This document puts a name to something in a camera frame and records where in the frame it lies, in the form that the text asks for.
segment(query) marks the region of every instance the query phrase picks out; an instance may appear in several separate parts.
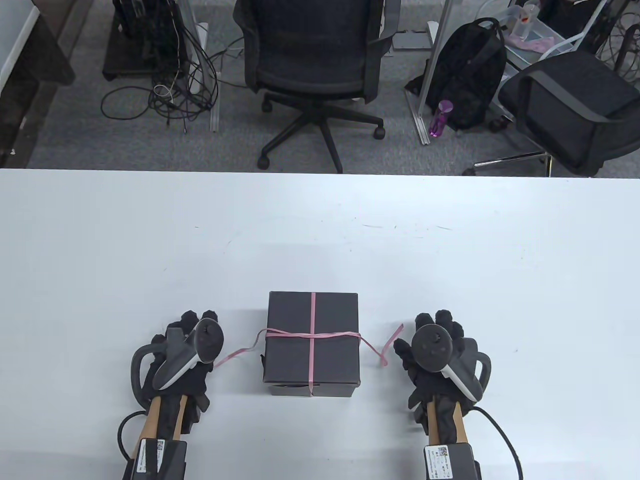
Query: pink string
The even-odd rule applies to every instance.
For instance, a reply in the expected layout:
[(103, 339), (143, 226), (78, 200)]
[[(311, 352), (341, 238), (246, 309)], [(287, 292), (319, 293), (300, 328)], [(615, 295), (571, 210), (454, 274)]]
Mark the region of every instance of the pink string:
[[(316, 292), (311, 292), (311, 324), (309, 326), (309, 334), (316, 333)], [(309, 394), (314, 395), (314, 358), (316, 350), (316, 340), (309, 339)]]
[(251, 345), (249, 348), (241, 348), (236, 350), (235, 352), (227, 355), (225, 358), (223, 358), (219, 362), (216, 362), (213, 366), (214, 368), (218, 368), (222, 364), (227, 363), (229, 360), (231, 360), (234, 357), (237, 357), (238, 355), (255, 350), (255, 348), (258, 345), (258, 341), (260, 341), (260, 335), (262, 335), (264, 332), (267, 332), (266, 334), (267, 337), (281, 337), (281, 338), (288, 338), (288, 339), (320, 340), (320, 339), (334, 339), (336, 337), (356, 337), (357, 339), (360, 339), (363, 342), (365, 342), (367, 346), (371, 348), (373, 352), (380, 357), (380, 363), (382, 364), (382, 366), (386, 367), (389, 364), (389, 362), (385, 358), (385, 355), (389, 350), (389, 348), (391, 347), (391, 345), (393, 344), (393, 342), (396, 341), (396, 339), (400, 336), (400, 333), (402, 332), (402, 330), (404, 330), (404, 324), (401, 323), (400, 326), (396, 328), (396, 331), (394, 332), (394, 334), (391, 335), (387, 343), (385, 343), (385, 346), (382, 348), (382, 350), (379, 352), (374, 348), (372, 344), (367, 342), (362, 337), (362, 335), (360, 335), (358, 332), (291, 333), (291, 332), (285, 332), (284, 330), (278, 330), (277, 328), (263, 328), (255, 336), (255, 342), (253, 342), (253, 345)]

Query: black cable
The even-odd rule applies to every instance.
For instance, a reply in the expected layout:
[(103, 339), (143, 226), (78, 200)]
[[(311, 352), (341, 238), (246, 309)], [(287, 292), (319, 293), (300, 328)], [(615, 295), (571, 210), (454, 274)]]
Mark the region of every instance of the black cable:
[(219, 81), (220, 83), (224, 83), (225, 85), (235, 86), (236, 88), (249, 88), (249, 87), (247, 87), (246, 85), (238, 85), (237, 83), (231, 83), (231, 82), (227, 82), (227, 81), (220, 80), (220, 79), (218, 79), (218, 81)]
[(127, 422), (131, 420), (133, 417), (137, 417), (139, 415), (146, 415), (146, 414), (147, 413), (144, 410), (138, 410), (137, 412), (133, 412), (132, 414), (124, 417), (124, 420), (120, 422), (120, 426), (118, 427), (118, 448), (120, 449), (120, 453), (122, 453), (122, 456), (126, 461), (131, 461), (131, 457), (129, 456), (127, 451), (124, 449), (124, 445), (122, 444), (122, 430), (124, 426), (127, 424)]
[[(622, 39), (624, 39), (627, 32), (625, 19), (629, 17), (633, 18), (633, 20), (631, 20), (632, 24), (638, 23), (640, 21), (640, 13), (637, 12), (625, 12), (620, 15), (611, 30), (611, 34), (609, 35), (605, 43), (602, 44), (596, 54), (604, 63), (610, 64), (611, 67), (613, 67), (616, 59), (620, 55)], [(638, 73), (640, 72), (640, 32), (634, 35), (634, 39), (631, 48), (628, 50), (628, 53), (629, 55), (627, 55), (627, 58), (630, 58), (631, 62), (626, 70), (622, 69), (618, 72), (618, 74), (622, 78), (624, 78), (624, 80), (632, 84), (636, 84), (640, 81), (640, 76), (638, 75)]]
[[(166, 5), (169, 9), (168, 11), (171, 15), (172, 26), (175, 27), (175, 31), (173, 30), (173, 28), (163, 28), (163, 25), (160, 22), (159, 10), (161, 5), (164, 6), (164, 2), (166, 2)], [(156, 114), (166, 119), (167, 125), (170, 124), (171, 120), (182, 120), (184, 129), (186, 130), (186, 124), (184, 124), (185, 120), (189, 120), (190, 122), (192, 122), (198, 117), (200, 113), (210, 111), (218, 101), (220, 87), (218, 84), (218, 75), (216, 73), (216, 68), (213, 64), (213, 60), (226, 55), (229, 48), (238, 43), (244, 37), (236, 38), (226, 48), (224, 48), (224, 50), (217, 52), (212, 56), (207, 56), (207, 53), (204, 51), (202, 45), (200, 45), (200, 39), (194, 38), (193, 34), (189, 32), (181, 22), (177, 21), (176, 16), (173, 14), (171, 0), (156, 0), (156, 15), (154, 16), (152, 21), (154, 22), (154, 25), (151, 26), (154, 31), (154, 35), (152, 38), (155, 42), (153, 48), (157, 51), (158, 47), (161, 45), (171, 45), (172, 47), (173, 45), (176, 45), (178, 58), (166, 60), (163, 62), (164, 65), (158, 65), (159, 72), (152, 75), (151, 88), (140, 86), (124, 86), (116, 88), (115, 90), (107, 93), (100, 102), (100, 112), (106, 118), (109, 118), (111, 120), (135, 120), (143, 116), (145, 113), (147, 113), (147, 111), (153, 110), (154, 112), (156, 112)], [(143, 27), (145, 28), (145, 32), (149, 32), (149, 26), (144, 22)], [(181, 40), (189, 42), (194, 50), (199, 54), (197, 62), (192, 61), (191, 58), (182, 59), (182, 61), (180, 60), (180, 52), (182, 51), (180, 45)], [(202, 73), (200, 58), (204, 59), (204, 63), (209, 67), (209, 70), (211, 71), (211, 77), (213, 81), (211, 91), (206, 88), (204, 79), (203, 81), (200, 81), (195, 78), (197, 73)], [(177, 67), (175, 65), (176, 61), (178, 61), (179, 66), (182, 67), (182, 70), (186, 71), (177, 71)], [(193, 85), (193, 82), (196, 82), (200, 85), (200, 91), (198, 93), (191, 93), (191, 86)], [(230, 85), (236, 86), (238, 88), (243, 87), (236, 84)], [(163, 92), (158, 92), (160, 86), (164, 87)], [(126, 89), (143, 90), (144, 92), (148, 92), (146, 108), (141, 113), (130, 117), (117, 117), (108, 115), (104, 110), (106, 100), (112, 94)]]
[(513, 445), (511, 445), (511, 442), (509, 441), (509, 438), (507, 437), (507, 434), (502, 430), (502, 428), (500, 428), (500, 426), (492, 418), (492, 416), (489, 415), (482, 408), (480, 408), (478, 406), (473, 406), (469, 410), (475, 410), (477, 412), (482, 413), (486, 417), (486, 419), (491, 422), (491, 425), (493, 425), (495, 427), (495, 429), (498, 431), (498, 433), (500, 434), (500, 436), (504, 440), (504, 443), (506, 443), (507, 447), (509, 447), (509, 451), (511, 452), (511, 455), (513, 455), (513, 461), (516, 463), (516, 469), (518, 470), (518, 480), (523, 480), (524, 475), (522, 474), (522, 465), (520, 464), (520, 459), (518, 458), (518, 454), (516, 453), (515, 448), (513, 448)]
[(140, 118), (141, 116), (143, 116), (145, 113), (147, 113), (149, 111), (149, 105), (147, 104), (147, 108), (145, 108), (141, 113), (138, 113), (137, 115), (134, 116), (127, 116), (127, 117), (121, 117), (121, 116), (111, 116), (111, 115), (107, 115), (106, 112), (104, 111), (104, 101), (106, 99), (108, 99), (111, 95), (113, 95), (116, 92), (120, 92), (122, 90), (126, 90), (126, 89), (133, 89), (133, 90), (143, 90), (145, 92), (151, 92), (153, 93), (153, 90), (149, 89), (149, 88), (144, 88), (142, 86), (135, 86), (135, 85), (129, 85), (129, 86), (121, 86), (120, 88), (116, 88), (115, 90), (111, 90), (109, 93), (107, 93), (105, 96), (103, 96), (102, 100), (100, 101), (100, 112), (108, 119), (110, 120), (135, 120), (137, 118)]

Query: wooden stick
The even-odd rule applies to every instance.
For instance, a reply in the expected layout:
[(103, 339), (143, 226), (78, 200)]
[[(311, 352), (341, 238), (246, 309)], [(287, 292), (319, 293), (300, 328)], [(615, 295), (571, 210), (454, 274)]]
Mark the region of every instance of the wooden stick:
[[(465, 431), (465, 424), (462, 421), (462, 410), (460, 409), (460, 404), (456, 403), (456, 408), (453, 411), (453, 421), (456, 424), (456, 443), (457, 444), (466, 444), (467, 440), (467, 432)], [(438, 432), (438, 419), (436, 415), (436, 404), (435, 402), (429, 402), (427, 404), (427, 422), (429, 424), (429, 445), (440, 445), (440, 433)]]
[(462, 409), (460, 404), (456, 403), (456, 409), (453, 411), (453, 421), (456, 424), (456, 432), (458, 433), (457, 444), (467, 444), (467, 431), (465, 430), (465, 424), (462, 421)]
[(180, 411), (178, 412), (178, 419), (175, 421), (175, 429), (173, 430), (173, 439), (180, 440), (180, 433), (182, 431), (182, 419), (184, 418), (184, 408), (187, 406), (187, 397), (183, 395), (180, 398)]
[(138, 443), (136, 444), (135, 450), (133, 450), (133, 458), (134, 460), (138, 457), (138, 449), (140, 448), (140, 442), (143, 438), (155, 438), (158, 434), (158, 420), (160, 417), (160, 403), (161, 398), (156, 397), (151, 402), (151, 407), (149, 408), (149, 413), (147, 414), (147, 421), (145, 422), (145, 426), (142, 428), (140, 432), (140, 437), (138, 437)]
[(440, 445), (435, 402), (429, 402), (427, 404), (427, 423), (429, 424), (429, 445)]

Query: plastic container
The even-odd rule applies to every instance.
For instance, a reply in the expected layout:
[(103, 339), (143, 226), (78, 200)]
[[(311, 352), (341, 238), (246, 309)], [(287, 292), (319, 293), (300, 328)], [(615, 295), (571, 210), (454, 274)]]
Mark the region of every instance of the plastic container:
[(447, 125), (447, 119), (449, 114), (453, 111), (453, 103), (448, 100), (441, 100), (438, 104), (438, 110), (433, 115), (431, 125), (429, 125), (429, 135), (434, 138), (438, 138), (444, 132), (444, 127)]
[(540, 2), (538, 0), (528, 0), (520, 9), (520, 15), (516, 24), (511, 31), (512, 35), (520, 37), (522, 40), (526, 40), (531, 33), (533, 22), (538, 18), (540, 13)]

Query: black backpack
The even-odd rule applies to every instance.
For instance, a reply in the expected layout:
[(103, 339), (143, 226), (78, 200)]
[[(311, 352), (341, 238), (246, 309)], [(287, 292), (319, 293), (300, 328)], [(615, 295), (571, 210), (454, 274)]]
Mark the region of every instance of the black backpack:
[[(491, 25), (480, 26), (485, 22)], [(506, 63), (504, 37), (496, 19), (477, 19), (462, 25), (442, 47), (426, 104), (435, 112), (441, 100), (451, 101), (453, 111), (448, 123), (456, 130), (481, 124), (500, 86)], [(426, 71), (425, 65), (424, 74), (405, 88), (420, 95)]]

